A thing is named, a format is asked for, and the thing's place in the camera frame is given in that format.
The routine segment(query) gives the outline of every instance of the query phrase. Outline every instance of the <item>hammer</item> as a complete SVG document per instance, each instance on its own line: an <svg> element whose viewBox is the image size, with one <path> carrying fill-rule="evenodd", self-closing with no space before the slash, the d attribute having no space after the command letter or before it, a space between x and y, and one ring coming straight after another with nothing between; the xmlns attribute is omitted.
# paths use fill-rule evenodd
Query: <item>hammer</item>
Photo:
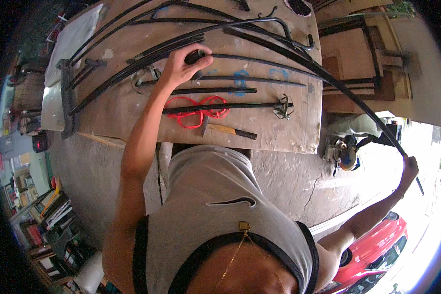
<svg viewBox="0 0 441 294"><path fill-rule="evenodd" d="M258 137L255 133L245 132L241 130L237 130L236 128L229 127L229 126L220 126L220 125L214 125L209 122L209 116L204 116L203 125L201 127L201 136L204 137L204 134L206 133L206 130L210 128L213 130L217 130L219 132L229 133L232 135L242 136L245 138L249 138L252 140L256 140L256 137Z"/></svg>

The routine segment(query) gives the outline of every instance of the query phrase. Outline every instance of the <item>gold pendant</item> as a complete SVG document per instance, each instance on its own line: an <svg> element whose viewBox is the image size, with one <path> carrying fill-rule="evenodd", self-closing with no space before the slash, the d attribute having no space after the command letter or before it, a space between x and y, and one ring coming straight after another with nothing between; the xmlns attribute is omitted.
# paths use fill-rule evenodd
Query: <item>gold pendant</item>
<svg viewBox="0 0 441 294"><path fill-rule="evenodd" d="M247 232L250 230L250 224L247 221L239 221L238 222L238 229Z"/></svg>

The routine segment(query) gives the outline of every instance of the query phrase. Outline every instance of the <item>red object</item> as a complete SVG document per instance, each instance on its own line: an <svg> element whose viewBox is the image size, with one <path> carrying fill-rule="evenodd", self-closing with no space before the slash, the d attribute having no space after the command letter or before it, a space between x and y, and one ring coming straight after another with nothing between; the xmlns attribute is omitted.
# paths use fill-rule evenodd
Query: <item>red object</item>
<svg viewBox="0 0 441 294"><path fill-rule="evenodd" d="M168 100L167 103L165 104L165 108L168 106L168 104L171 101L173 101L175 99L185 99L185 100L188 100L194 106L196 106L196 105L203 105L203 104L214 104L213 102L216 101L216 100L220 100L222 103L227 103L227 101L224 98L222 98L220 96L216 96L216 95L207 97L206 99L202 100L199 103L194 101L194 100L192 100L192 99L189 99L188 97L182 96L182 97L174 97L174 98L171 98L170 100ZM198 111L192 111L192 112L181 112L181 113L178 113L178 114L167 114L167 116L170 117L170 118L176 118L176 121L179 123L180 126L182 126L184 128L191 128L191 129L193 129L193 128L198 128L198 127L200 127L203 124L204 115L207 115L207 116L209 116L211 118L214 118L214 119L221 119L221 118L224 118L229 113L229 111L230 111L230 109L198 110ZM196 115L196 114L199 115L199 125L186 126L186 125L184 125L182 123L182 118L185 118L185 117L188 117L188 116L191 116L191 115Z"/></svg>
<svg viewBox="0 0 441 294"><path fill-rule="evenodd" d="M374 229L359 238L341 256L340 267L327 291L321 294L353 293L369 291L392 267L407 241L407 223L393 212Z"/></svg>
<svg viewBox="0 0 441 294"><path fill-rule="evenodd" d="M4 170L4 168L3 168L2 154L1 154L1 153L0 153L0 170Z"/></svg>
<svg viewBox="0 0 441 294"><path fill-rule="evenodd" d="M32 224L27 228L29 235L31 236L31 239L33 239L33 243L37 246L43 244L41 233L37 229L37 224Z"/></svg>
<svg viewBox="0 0 441 294"><path fill-rule="evenodd" d="M52 186L53 189L55 189L55 187L57 187L57 182L56 182L56 179L55 179L55 175L52 177L51 186Z"/></svg>

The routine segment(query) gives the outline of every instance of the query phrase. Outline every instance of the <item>wooden workbench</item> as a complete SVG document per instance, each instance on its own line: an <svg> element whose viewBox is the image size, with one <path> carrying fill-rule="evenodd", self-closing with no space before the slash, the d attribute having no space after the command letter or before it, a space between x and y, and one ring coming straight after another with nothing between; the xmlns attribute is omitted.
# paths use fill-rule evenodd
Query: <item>wooden workbench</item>
<svg viewBox="0 0 441 294"><path fill-rule="evenodd" d="M138 2L138 0L104 0L102 3L105 4L107 11L106 15L102 13L104 16L100 17L101 20L97 28L136 2ZM116 22L116 25L143 11L152 9L160 3L162 3L162 1L152 1L123 17ZM256 18L260 12L262 12L263 15L267 15L272 8L277 5L278 9L274 16L286 21L294 40L307 44L306 35L313 35L316 45L315 48L310 51L310 55L317 62L321 63L320 42L318 40L317 24L313 13L309 17L296 15L284 5L283 0L250 1L249 6L251 11L249 12L239 10L238 3L230 0L209 1L207 3L205 1L192 0L190 3L209 6L241 19ZM222 20L222 18L218 16L175 6L159 11L157 18L162 17L200 17ZM105 59L108 65L105 68L99 68L76 88L77 102L82 101L86 95L114 73L126 67L126 59L133 58L142 51L165 40L209 25L211 24L158 23L129 26L121 29L99 44L86 56L92 59L106 58L109 56L109 58ZM271 32L283 35L282 28L277 23L261 23L257 25ZM295 64L282 55L257 44L226 35L221 30L205 33L205 39L206 45L211 48L214 53L261 58L301 68L298 64ZM166 60L157 62L155 67L162 70L165 61ZM213 130L208 130L206 135L201 137L200 128L194 130L184 129L177 124L175 119L168 118L165 115L162 117L160 123L159 141L189 144L217 144L226 147L257 150L316 153L320 134L322 81L265 64L220 58L215 58L213 64L205 68L203 73L205 75L234 75L237 73L247 74L250 77L286 79L303 83L306 87L247 81L245 82L245 86L257 88L258 93L244 94L243 96L240 96L239 93L236 95L228 93L218 94L229 103L275 102L282 93L292 98L295 111L288 121L279 120L271 109L234 109L223 119L211 120L212 123L257 133L258 138L256 141ZM143 78L146 80L152 79L149 74L143 76ZM189 81L180 85L178 88L214 86L235 86L235 82L229 80ZM90 103L80 113L79 132L127 140L152 89L153 86L147 86L140 89L140 91L145 94L138 94L133 90L130 78L113 86L98 97L96 101ZM200 101L212 95L214 94L189 94L185 96L195 101ZM176 106L188 106L188 104L177 102L171 105L171 107Z"/></svg>

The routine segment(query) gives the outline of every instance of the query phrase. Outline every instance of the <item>black shirt trim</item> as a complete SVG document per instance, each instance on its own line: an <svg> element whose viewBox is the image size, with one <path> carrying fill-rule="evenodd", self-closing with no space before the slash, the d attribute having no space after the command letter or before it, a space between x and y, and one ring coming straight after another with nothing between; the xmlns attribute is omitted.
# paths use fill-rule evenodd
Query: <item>black shirt trim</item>
<svg viewBox="0 0 441 294"><path fill-rule="evenodd" d="M315 245L314 238L312 238L312 234L310 233L307 226L301 223L300 221L296 221L296 223L299 226L302 233L304 234L304 237L306 238L307 244L310 249L310 254L312 255L312 272L310 274L309 284L307 285L307 290L305 292L305 294L312 294L314 292L318 278L319 259L318 259L317 246Z"/></svg>
<svg viewBox="0 0 441 294"><path fill-rule="evenodd" d="M133 283L137 294L147 294L147 279L145 277L145 256L148 240L148 215L137 223L133 253Z"/></svg>
<svg viewBox="0 0 441 294"><path fill-rule="evenodd" d="M284 267L297 279L298 293L302 292L304 288L304 276L300 269L292 261L292 259L279 248L276 244L270 240L253 233L248 234L252 238L253 242L266 252L273 254L279 259ZM200 247L198 247L183 263L178 270L175 278L171 282L168 294L184 294L188 289L189 283L194 278L196 271L201 266L204 260L206 260L215 250L232 243L239 243L244 236L243 232L235 232L217 236L212 238Z"/></svg>

